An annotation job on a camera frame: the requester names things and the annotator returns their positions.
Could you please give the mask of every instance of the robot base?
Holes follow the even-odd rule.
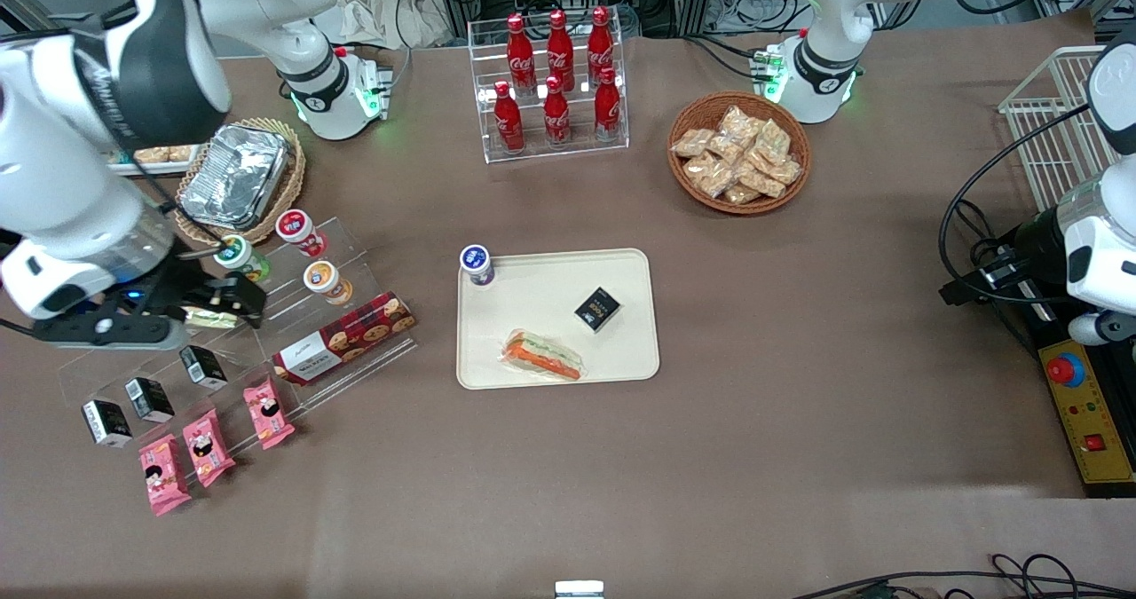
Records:
[[[390,90],[390,83],[383,82],[377,66],[371,60],[362,60],[354,55],[341,58],[348,68],[348,86],[326,110],[306,109],[292,95],[292,102],[312,133],[325,140],[345,140],[353,138],[366,128],[369,123],[386,117],[386,97],[382,91]]]
[[[820,88],[825,89],[825,85],[832,82],[833,89],[828,93],[817,93],[812,83],[804,80],[800,74],[793,59],[793,55],[801,42],[801,38],[791,38],[782,44],[782,53],[785,56],[785,74],[782,76],[784,82],[780,88],[780,100],[778,100],[778,103],[793,114],[793,117],[797,122],[816,124],[836,115],[836,110],[847,100],[852,89],[852,81],[855,81],[855,77],[849,77],[843,84],[836,78],[825,81],[820,84]]]

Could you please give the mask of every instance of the cookie tray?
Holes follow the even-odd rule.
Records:
[[[493,251],[492,242],[486,242]],[[469,390],[648,380],[659,369],[651,268],[638,249],[493,257],[495,277],[458,275],[458,382]],[[593,333],[576,308],[598,288],[620,308]],[[584,360],[578,382],[500,364],[515,328],[551,338]]]

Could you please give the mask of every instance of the acrylic bottle rack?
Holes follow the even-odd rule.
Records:
[[[537,94],[535,98],[517,98],[517,105],[520,107],[520,120],[525,131],[525,150],[517,155],[506,152],[493,116],[493,105],[496,101],[493,83],[503,80],[510,86],[512,85],[509,60],[506,57],[509,30],[504,19],[469,23],[469,64],[474,74],[474,101],[477,103],[477,118],[481,123],[482,147],[485,151],[486,163],[627,148],[629,125],[624,41],[616,7],[609,7],[608,13],[611,16],[608,23],[612,41],[611,68],[616,70],[616,86],[619,90],[619,136],[613,142],[601,142],[595,138],[595,91],[587,83],[587,38],[592,32],[592,13],[569,11],[567,30],[573,41],[576,86],[573,91],[565,92],[565,99],[568,101],[571,140],[560,149],[549,148],[544,138],[543,106],[548,94],[544,80],[549,76],[546,39],[551,25],[548,14],[532,14],[532,16],[525,16],[525,33],[528,34],[529,41],[533,43]],[[513,97],[516,98],[516,90],[513,90]]]

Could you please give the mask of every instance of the pink snack package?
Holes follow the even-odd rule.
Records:
[[[193,468],[198,472],[201,485],[210,485],[227,468],[236,466],[236,461],[228,456],[225,442],[220,438],[216,409],[182,429],[182,436],[190,448],[190,458],[193,459]]]
[[[174,435],[166,435],[139,450],[139,460],[145,473],[145,493],[150,498],[150,509],[156,517],[190,500],[185,477],[177,466],[177,440]]]
[[[265,380],[259,386],[244,389],[244,404],[249,406],[252,429],[256,429],[262,449],[268,450],[295,431],[295,426],[284,418],[272,380]]]

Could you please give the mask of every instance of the wicker basket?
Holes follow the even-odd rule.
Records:
[[[683,170],[684,160],[670,150],[670,145],[678,142],[678,139],[682,138],[686,131],[693,128],[710,128],[717,131],[718,123],[721,120],[722,116],[726,115],[726,109],[728,109],[730,105],[737,105],[737,107],[745,111],[745,115],[750,117],[759,119],[772,118],[783,130],[785,130],[786,133],[788,133],[790,139],[792,139],[788,151],[793,156],[793,159],[801,165],[801,175],[796,182],[788,186],[785,194],[780,198],[774,199],[762,197],[745,205],[732,205],[722,200],[708,198],[694,188],[694,184],[691,183],[690,178],[686,177],[685,170]],[[677,180],[678,184],[680,184],[683,189],[686,189],[686,192],[693,195],[693,198],[699,202],[722,213],[734,215],[758,215],[780,207],[784,202],[792,200],[797,193],[800,193],[804,183],[809,180],[809,172],[812,168],[812,149],[809,147],[809,138],[804,133],[804,128],[801,127],[801,123],[796,122],[796,118],[792,117],[787,110],[755,93],[720,91],[690,102],[690,105],[687,105],[686,108],[678,114],[678,117],[675,118],[674,126],[670,126],[670,139],[667,141],[667,159],[670,161],[670,172],[675,174],[675,180]]]
[[[292,145],[292,155],[289,158],[287,168],[284,170],[284,174],[281,175],[279,182],[276,183],[276,191],[274,192],[272,205],[268,207],[268,210],[265,213],[265,217],[260,219],[259,224],[248,231],[233,231],[220,226],[209,227],[210,231],[222,238],[224,238],[224,235],[239,234],[244,235],[245,240],[256,244],[273,234],[273,231],[276,230],[276,218],[284,215],[284,211],[291,208],[292,202],[295,202],[295,199],[300,195],[300,189],[303,186],[304,163],[307,160],[303,156],[303,149],[300,147],[300,138],[295,134],[295,131],[292,131],[292,126],[289,126],[279,120],[268,118],[252,118],[241,120],[235,124],[239,126],[261,128],[278,133],[287,139],[289,143]],[[185,172],[185,177],[182,178],[182,183],[177,188],[178,202],[182,202],[182,195],[185,193],[185,188],[190,184],[190,181],[193,180],[193,176],[201,170],[201,165],[206,161],[206,156],[208,155],[209,144],[206,143],[201,147],[198,152],[198,157],[193,159],[193,164],[190,165],[190,169]],[[204,231],[198,228],[189,219],[186,219],[181,211],[175,213],[175,219],[177,222],[177,227],[198,242],[214,241],[212,238],[207,235]]]

